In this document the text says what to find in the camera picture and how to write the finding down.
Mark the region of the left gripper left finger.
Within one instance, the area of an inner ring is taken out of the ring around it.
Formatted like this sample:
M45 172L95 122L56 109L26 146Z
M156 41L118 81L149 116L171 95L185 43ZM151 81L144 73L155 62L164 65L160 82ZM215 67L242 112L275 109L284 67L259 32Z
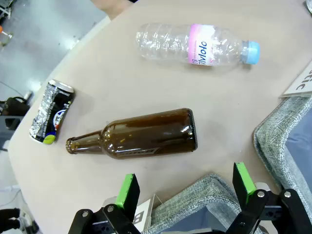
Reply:
M97 212L81 209L76 212L70 234L138 234L133 220L140 194L135 174L127 174L114 203Z

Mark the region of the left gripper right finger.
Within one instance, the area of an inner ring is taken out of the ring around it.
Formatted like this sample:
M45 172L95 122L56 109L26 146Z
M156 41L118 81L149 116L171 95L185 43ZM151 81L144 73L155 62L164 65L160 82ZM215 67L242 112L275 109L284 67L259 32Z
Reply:
M254 234L261 221L271 221L279 234L305 232L305 208L294 189L280 194L256 188L243 162L234 163L233 186L241 212L228 234Z

